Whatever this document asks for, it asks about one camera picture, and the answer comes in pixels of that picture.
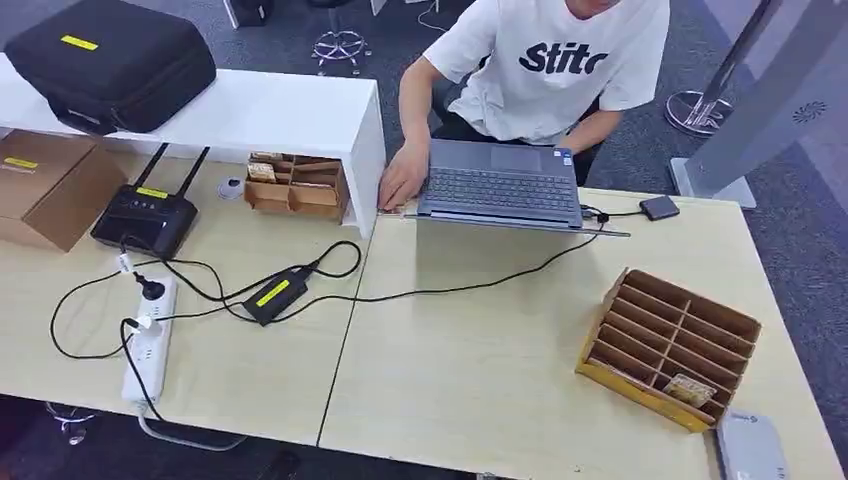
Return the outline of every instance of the laptop touchpad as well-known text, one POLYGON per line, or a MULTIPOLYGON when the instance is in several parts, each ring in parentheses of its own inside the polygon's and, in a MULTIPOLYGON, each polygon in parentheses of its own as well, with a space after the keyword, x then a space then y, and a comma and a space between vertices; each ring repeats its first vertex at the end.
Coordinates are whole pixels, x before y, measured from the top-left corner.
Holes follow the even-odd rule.
POLYGON ((496 170, 542 171, 542 156, 531 148, 492 147, 492 167, 496 170))

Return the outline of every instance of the gray stand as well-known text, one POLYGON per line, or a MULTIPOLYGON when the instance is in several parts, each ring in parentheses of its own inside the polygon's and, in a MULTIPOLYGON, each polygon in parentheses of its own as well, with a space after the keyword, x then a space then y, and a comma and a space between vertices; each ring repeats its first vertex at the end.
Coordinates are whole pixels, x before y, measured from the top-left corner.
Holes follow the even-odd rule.
POLYGON ((687 196, 756 205, 744 175, 848 107, 848 1, 813 1, 762 78, 691 159, 672 159, 687 196))
POLYGON ((733 106, 721 100, 721 94, 739 63, 760 38, 766 25, 783 0, 761 0, 754 10, 739 39, 730 49, 707 89, 703 93, 686 91, 675 93, 666 102, 665 118, 678 130, 696 137, 713 136, 733 113, 733 106))

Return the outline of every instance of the white t-shirt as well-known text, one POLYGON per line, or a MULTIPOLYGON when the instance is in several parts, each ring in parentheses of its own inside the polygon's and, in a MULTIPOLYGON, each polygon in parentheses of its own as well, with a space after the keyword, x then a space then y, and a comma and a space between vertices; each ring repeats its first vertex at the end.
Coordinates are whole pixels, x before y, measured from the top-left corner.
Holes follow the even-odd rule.
POLYGON ((608 111, 654 99, 668 22, 668 0, 588 20, 565 0, 476 0, 424 57, 458 83, 491 55, 449 110, 483 135, 553 145, 599 95, 608 111))

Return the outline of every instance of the black router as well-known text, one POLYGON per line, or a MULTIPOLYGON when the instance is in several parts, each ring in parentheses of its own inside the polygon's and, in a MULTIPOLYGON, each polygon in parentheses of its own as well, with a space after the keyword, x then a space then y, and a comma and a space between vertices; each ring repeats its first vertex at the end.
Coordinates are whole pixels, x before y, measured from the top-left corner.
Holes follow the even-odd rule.
POLYGON ((159 147, 134 184, 118 189, 91 230, 95 240, 111 247, 123 245, 127 250, 156 258, 174 258, 197 216, 197 208, 185 199, 185 193, 209 153, 209 147, 204 148, 194 162, 176 195, 144 187, 166 148, 167 143, 159 147))

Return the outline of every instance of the cardboard box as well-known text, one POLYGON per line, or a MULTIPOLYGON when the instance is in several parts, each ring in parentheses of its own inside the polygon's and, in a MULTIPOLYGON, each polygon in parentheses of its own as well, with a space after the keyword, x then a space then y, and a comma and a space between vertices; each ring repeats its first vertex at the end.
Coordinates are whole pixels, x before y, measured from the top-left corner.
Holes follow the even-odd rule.
POLYGON ((0 140, 0 239, 68 252, 127 177, 87 138, 0 140))
POLYGON ((699 433, 715 427, 760 323, 639 270, 607 294, 577 373, 699 433))
POLYGON ((244 199, 255 210, 314 215, 342 221, 349 194, 339 160, 283 155, 270 163, 277 183, 245 179, 244 199))

